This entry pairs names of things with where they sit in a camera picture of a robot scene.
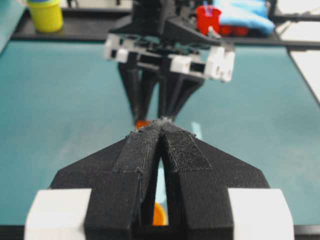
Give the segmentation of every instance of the teal table surface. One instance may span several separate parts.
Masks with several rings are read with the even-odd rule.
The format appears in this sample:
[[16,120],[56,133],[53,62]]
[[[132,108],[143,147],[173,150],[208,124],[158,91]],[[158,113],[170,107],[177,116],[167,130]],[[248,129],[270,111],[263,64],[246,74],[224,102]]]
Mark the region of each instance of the teal table surface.
[[16,0],[0,0],[0,55],[25,10]]
[[[0,225],[22,225],[57,170],[124,138],[132,117],[102,44],[11,41],[0,57]],[[157,112],[155,89],[149,118]],[[233,80],[205,81],[176,119],[261,169],[295,224],[320,224],[320,108],[281,47],[237,47]]]

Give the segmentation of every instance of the blue towel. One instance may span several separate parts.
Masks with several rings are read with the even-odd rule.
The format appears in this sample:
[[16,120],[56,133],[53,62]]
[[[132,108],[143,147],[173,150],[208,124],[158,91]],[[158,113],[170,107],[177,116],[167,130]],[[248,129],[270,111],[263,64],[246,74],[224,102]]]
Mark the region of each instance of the blue towel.
[[215,0],[214,3],[222,11],[221,25],[258,29],[265,35],[275,29],[274,23],[268,19],[264,0]]

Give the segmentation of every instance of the yellow cup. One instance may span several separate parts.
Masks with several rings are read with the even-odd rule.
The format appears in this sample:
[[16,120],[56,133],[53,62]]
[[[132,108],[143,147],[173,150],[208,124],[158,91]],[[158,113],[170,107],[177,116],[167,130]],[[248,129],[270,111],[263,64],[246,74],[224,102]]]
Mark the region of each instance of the yellow cup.
[[59,31],[64,25],[60,0],[27,1],[35,29],[42,33]]

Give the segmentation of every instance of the red container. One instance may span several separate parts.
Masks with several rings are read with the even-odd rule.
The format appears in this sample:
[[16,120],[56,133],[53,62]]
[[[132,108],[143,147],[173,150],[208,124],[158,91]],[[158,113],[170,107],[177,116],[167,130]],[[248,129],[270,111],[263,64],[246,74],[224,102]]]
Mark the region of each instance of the red container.
[[249,28],[245,26],[234,26],[232,27],[232,34],[237,37],[244,37],[248,34]]
[[207,35],[210,26],[219,33],[220,24],[219,24],[219,16],[221,11],[211,5],[208,5],[207,11],[209,14],[206,13],[205,6],[199,6],[196,9],[196,28],[204,35]]
[[232,26],[229,25],[221,25],[219,34],[221,36],[229,36],[232,33]]

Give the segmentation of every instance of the red cup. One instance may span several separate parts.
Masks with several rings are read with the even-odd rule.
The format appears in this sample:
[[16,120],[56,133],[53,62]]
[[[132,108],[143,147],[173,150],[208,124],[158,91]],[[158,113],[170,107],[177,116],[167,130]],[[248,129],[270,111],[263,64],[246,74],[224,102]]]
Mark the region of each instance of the red cup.
[[207,35],[209,32],[209,27],[212,26],[213,29],[219,33],[220,23],[219,16],[221,11],[214,6],[199,6],[196,8],[196,28],[204,35]]

